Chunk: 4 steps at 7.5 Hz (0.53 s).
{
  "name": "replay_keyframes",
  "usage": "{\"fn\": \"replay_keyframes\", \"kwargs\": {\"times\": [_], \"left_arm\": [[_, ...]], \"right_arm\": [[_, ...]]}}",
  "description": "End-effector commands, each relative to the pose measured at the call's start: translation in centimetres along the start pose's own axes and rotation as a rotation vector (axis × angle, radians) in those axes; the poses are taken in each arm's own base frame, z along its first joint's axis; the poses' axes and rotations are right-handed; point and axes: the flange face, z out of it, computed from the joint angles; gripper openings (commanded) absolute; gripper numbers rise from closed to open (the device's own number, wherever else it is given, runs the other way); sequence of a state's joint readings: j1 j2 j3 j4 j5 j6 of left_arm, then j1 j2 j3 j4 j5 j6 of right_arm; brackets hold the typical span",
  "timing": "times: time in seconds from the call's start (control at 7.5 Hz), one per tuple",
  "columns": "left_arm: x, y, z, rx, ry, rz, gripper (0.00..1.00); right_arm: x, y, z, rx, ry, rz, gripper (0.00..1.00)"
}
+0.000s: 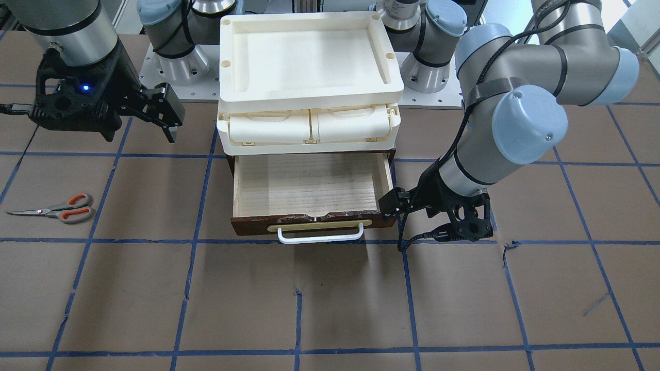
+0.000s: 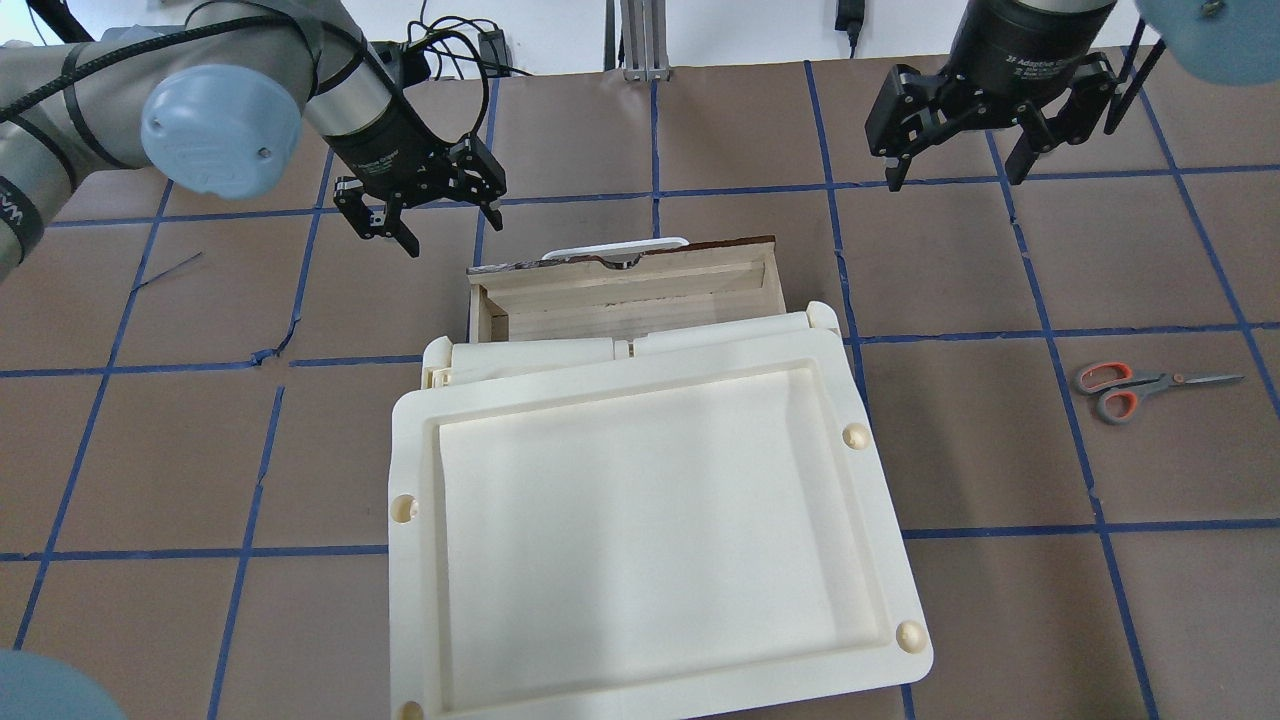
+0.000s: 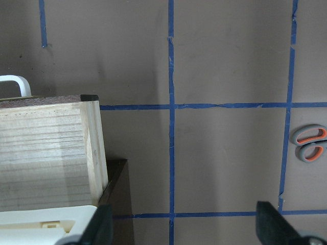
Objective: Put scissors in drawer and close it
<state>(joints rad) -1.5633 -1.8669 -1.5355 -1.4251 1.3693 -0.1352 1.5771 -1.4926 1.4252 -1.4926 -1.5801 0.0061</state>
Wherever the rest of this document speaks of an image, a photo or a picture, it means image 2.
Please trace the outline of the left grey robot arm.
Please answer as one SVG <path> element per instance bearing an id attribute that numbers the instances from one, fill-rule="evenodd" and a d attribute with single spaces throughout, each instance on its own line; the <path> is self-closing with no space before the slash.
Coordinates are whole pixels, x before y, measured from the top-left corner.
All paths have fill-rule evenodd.
<path id="1" fill-rule="evenodd" d="M 334 204 L 362 238 L 417 256 L 401 213 L 439 200 L 503 227 L 506 170 L 474 126 L 449 141 L 339 1 L 202 1 L 175 32 L 3 47 L 3 274 L 84 181 L 155 168 L 234 201 L 270 192 L 303 126 L 348 168 Z"/>

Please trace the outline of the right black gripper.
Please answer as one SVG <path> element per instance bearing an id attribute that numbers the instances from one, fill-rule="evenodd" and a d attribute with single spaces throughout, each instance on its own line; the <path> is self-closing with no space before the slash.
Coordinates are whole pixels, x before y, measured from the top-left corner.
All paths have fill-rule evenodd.
<path id="1" fill-rule="evenodd" d="M 943 65 L 888 70 L 865 120 L 891 193 L 925 149 L 955 135 L 1018 126 L 1005 176 L 1020 184 L 1038 158 L 1094 132 L 1116 77 L 1093 53 L 1114 1 L 969 1 Z"/>

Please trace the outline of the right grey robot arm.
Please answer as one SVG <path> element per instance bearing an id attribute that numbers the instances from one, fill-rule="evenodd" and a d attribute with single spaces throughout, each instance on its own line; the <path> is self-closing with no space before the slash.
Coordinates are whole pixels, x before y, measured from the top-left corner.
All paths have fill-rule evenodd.
<path id="1" fill-rule="evenodd" d="M 1148 31 L 1146 59 L 1114 67 L 1094 41 L 1112 1 L 970 1 L 947 61 L 933 74 L 893 65 L 864 131 L 891 191 L 911 163 L 960 133 L 1016 127 L 1004 163 L 1023 182 L 1043 155 L 1115 132 L 1158 61 L 1174 56 L 1203 82 L 1254 86 L 1277 79 L 1275 1 L 1138 1 L 1129 51 Z"/>

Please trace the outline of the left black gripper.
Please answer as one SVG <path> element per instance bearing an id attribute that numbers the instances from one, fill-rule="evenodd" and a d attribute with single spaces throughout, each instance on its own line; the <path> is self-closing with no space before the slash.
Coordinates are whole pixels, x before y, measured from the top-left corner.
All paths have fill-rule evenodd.
<path id="1" fill-rule="evenodd" d="M 475 132 L 444 141 L 394 100 L 367 127 L 325 141 L 348 170 L 334 181 L 332 199 L 362 240 L 394 241 L 420 258 L 402 214 L 438 200 L 479 208 L 490 228 L 504 229 L 506 169 Z"/>

